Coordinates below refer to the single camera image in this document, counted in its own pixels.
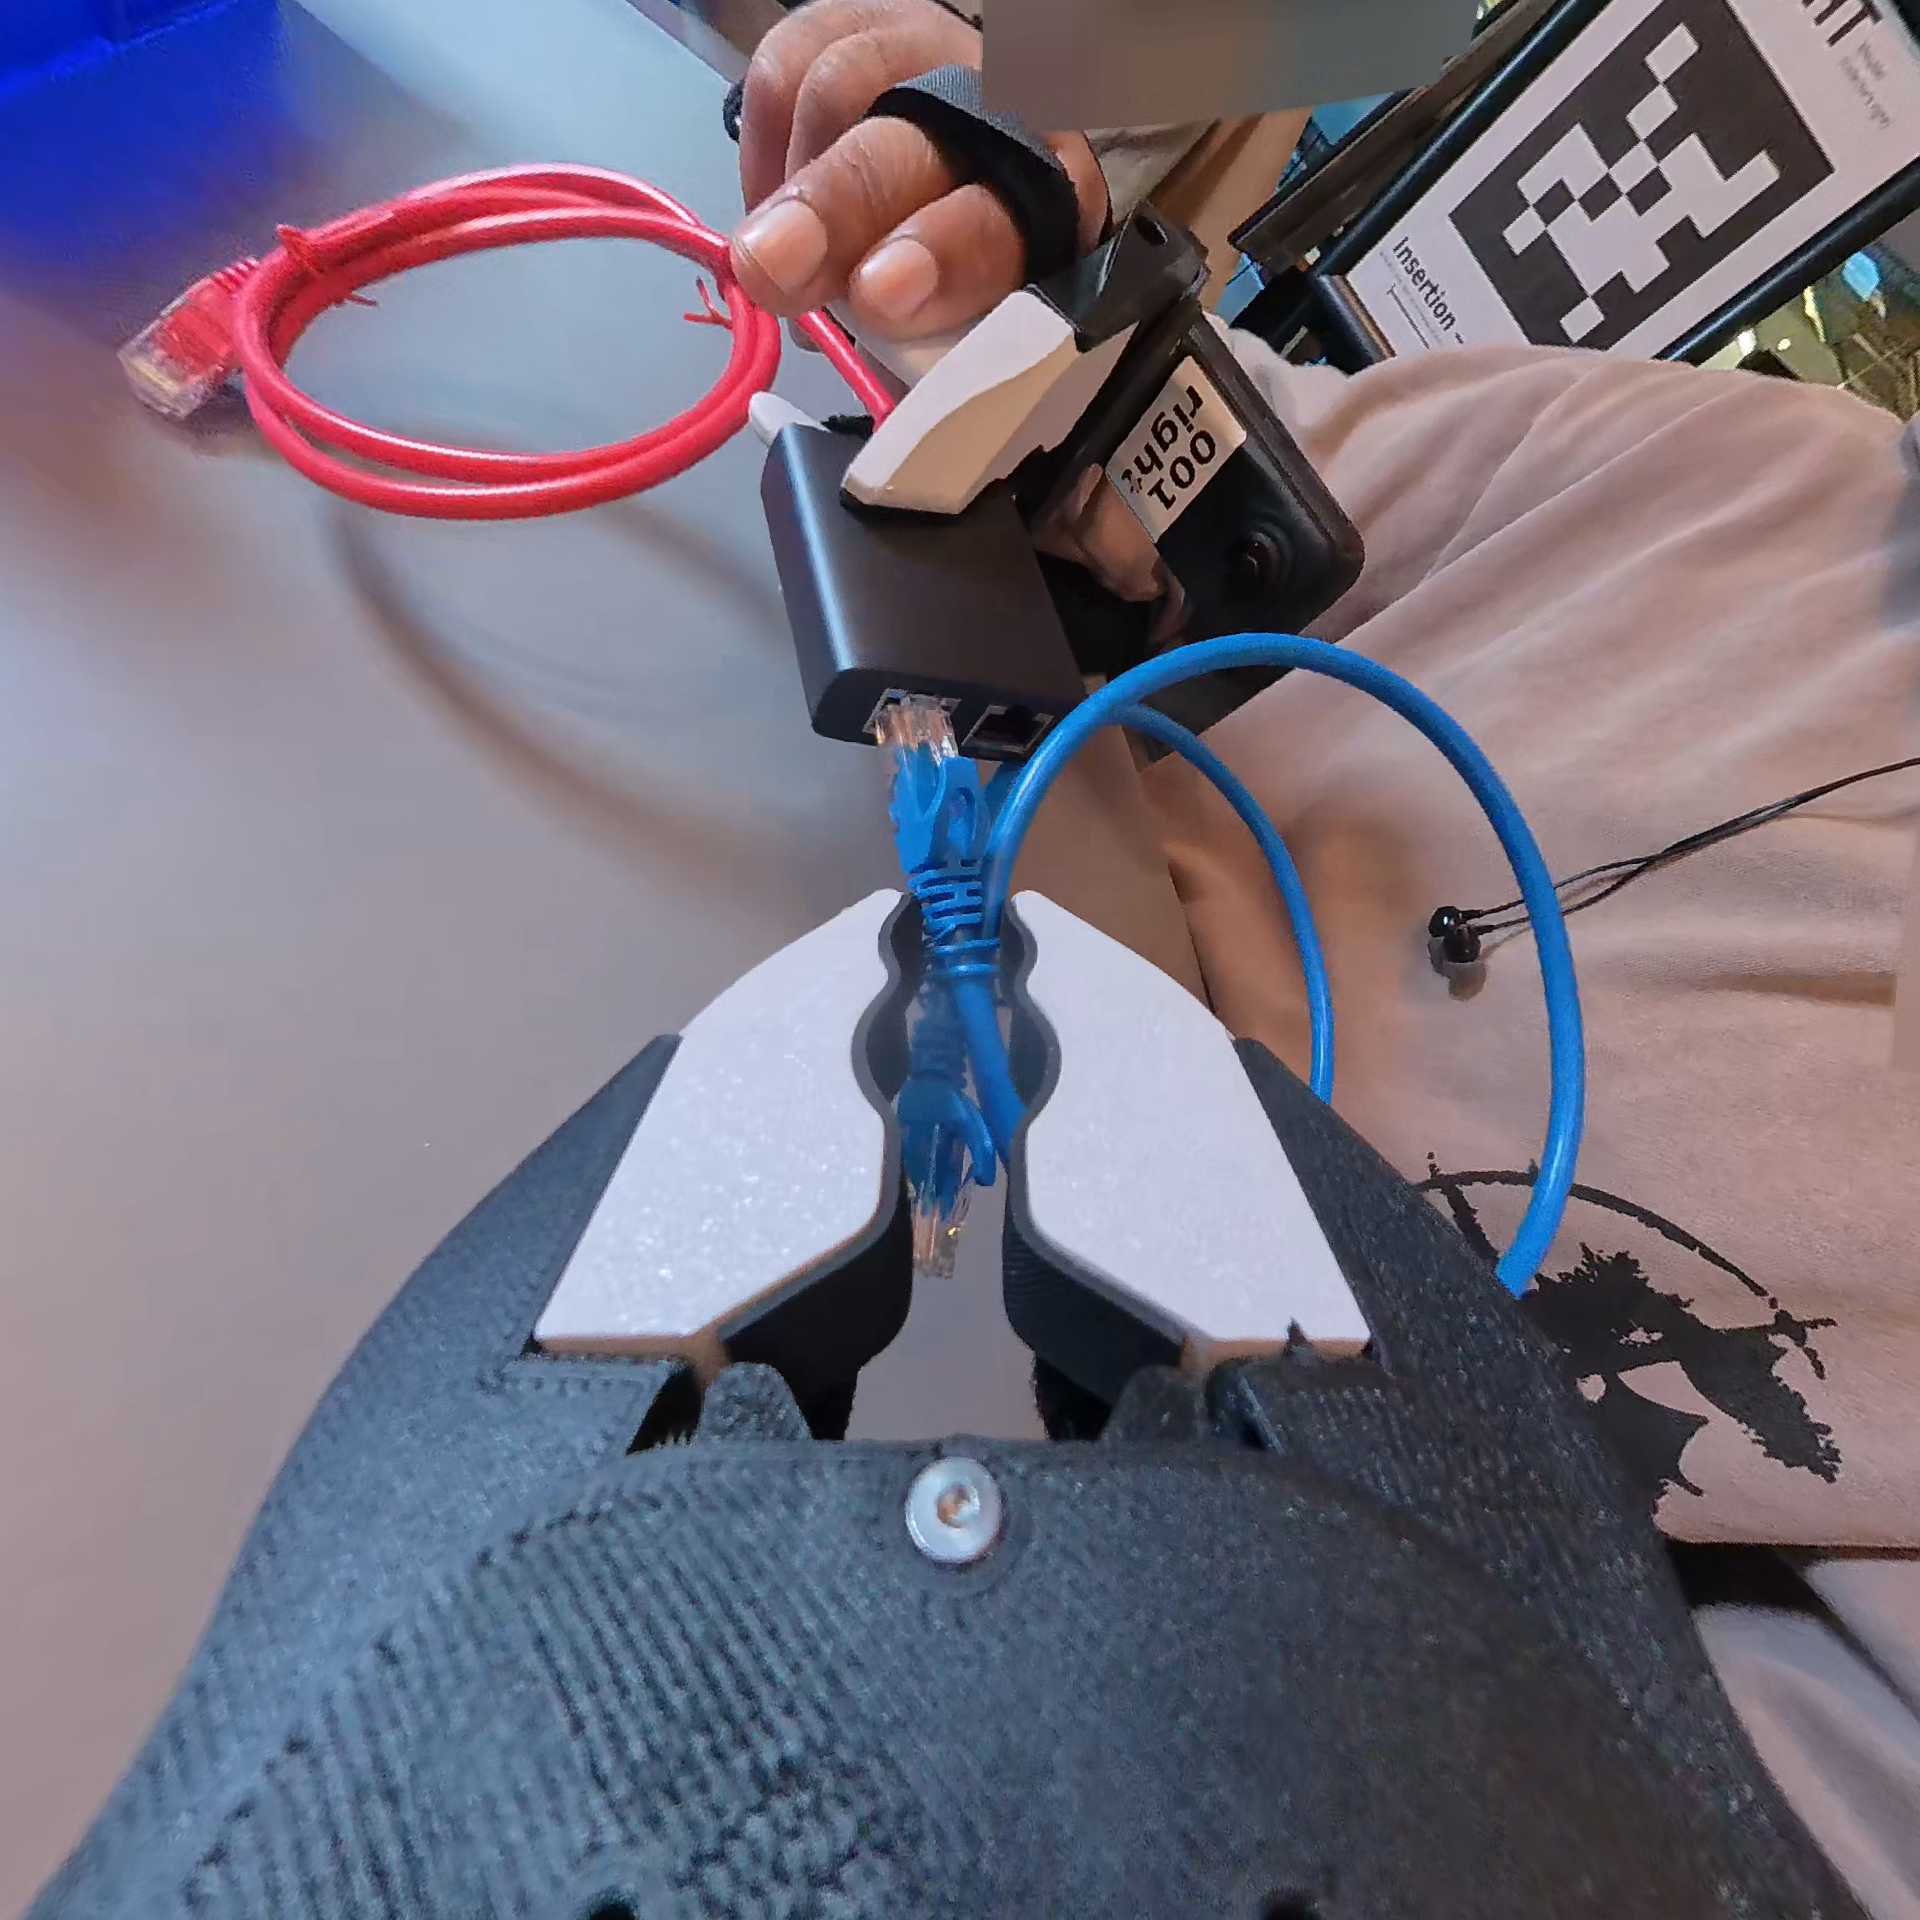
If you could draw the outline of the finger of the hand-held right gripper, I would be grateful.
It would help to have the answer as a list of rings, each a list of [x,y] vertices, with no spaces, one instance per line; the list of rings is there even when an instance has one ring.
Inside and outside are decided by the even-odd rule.
[[[842,495],[873,512],[959,516],[1036,447],[1058,441],[1083,400],[1091,357],[1043,295],[1012,293],[972,326],[849,463]]]

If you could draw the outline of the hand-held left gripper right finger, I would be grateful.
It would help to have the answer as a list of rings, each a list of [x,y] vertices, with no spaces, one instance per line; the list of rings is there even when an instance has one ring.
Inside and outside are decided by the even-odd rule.
[[[1149,1352],[1355,1357],[1371,1329],[1233,1036],[1184,984],[1037,890],[1012,897],[1041,1086],[1020,1234]]]

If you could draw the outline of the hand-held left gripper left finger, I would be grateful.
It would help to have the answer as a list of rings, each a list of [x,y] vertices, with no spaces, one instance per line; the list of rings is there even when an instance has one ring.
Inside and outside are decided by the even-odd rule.
[[[543,1351],[721,1352],[875,1242],[901,1149],[873,1037],[905,906],[855,901],[689,1022],[536,1320]]]

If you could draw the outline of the black network switch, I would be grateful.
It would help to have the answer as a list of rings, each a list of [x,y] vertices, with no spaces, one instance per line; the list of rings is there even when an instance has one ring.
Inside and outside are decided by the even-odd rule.
[[[961,513],[844,497],[861,442],[777,430],[759,480],[808,720],[879,745],[887,706],[944,708],[975,758],[1025,760],[1087,698],[1066,623],[1007,482]]]

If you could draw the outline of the person's right hand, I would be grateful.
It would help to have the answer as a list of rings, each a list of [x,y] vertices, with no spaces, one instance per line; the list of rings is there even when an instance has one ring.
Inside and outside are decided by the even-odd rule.
[[[947,336],[1031,277],[1008,207],[930,136],[869,117],[882,92],[978,65],[981,30],[930,1],[815,1],[762,36],[744,79],[745,214],[735,277],[779,318],[839,305],[865,336]]]

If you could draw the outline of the black sign stand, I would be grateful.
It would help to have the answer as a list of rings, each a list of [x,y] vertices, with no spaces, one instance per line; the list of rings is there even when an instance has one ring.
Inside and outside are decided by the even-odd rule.
[[[1519,87],[1520,78],[1563,41],[1568,20],[1583,18],[1595,4],[1500,4],[1476,30],[1471,47],[1450,61],[1439,79],[1377,106],[1330,154],[1285,184],[1233,232],[1233,244],[1248,269],[1260,273],[1260,290],[1239,311],[1237,321],[1275,348],[1311,341],[1345,369],[1412,357],[1370,358],[1355,350],[1351,330],[1328,314],[1323,288],[1328,266],[1355,250],[1359,237],[1367,232],[1371,216],[1391,202],[1396,186],[1425,178],[1434,162],[1450,153],[1452,141],[1472,133]],[[1848,255],[1876,241],[1913,212],[1916,202],[1900,220],[1873,220],[1868,237]],[[1803,278],[1800,271],[1787,271],[1787,293],[1763,295],[1761,312],[1740,321],[1707,357],[1656,357],[1656,361],[1709,361],[1716,352],[1733,348],[1740,333],[1781,308],[1787,297],[1840,266],[1845,257],[1818,277]]]

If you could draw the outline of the printed marker sign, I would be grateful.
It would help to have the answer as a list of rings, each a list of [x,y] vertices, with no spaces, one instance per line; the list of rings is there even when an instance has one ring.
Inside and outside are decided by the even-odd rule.
[[[1704,358],[1916,202],[1916,4],[1595,4],[1328,266],[1370,358]]]

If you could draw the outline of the blue plastic bin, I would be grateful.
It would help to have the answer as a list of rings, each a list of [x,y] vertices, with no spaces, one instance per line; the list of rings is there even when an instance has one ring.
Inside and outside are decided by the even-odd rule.
[[[2,28],[4,273],[145,266],[295,140],[283,4],[4,4]]]

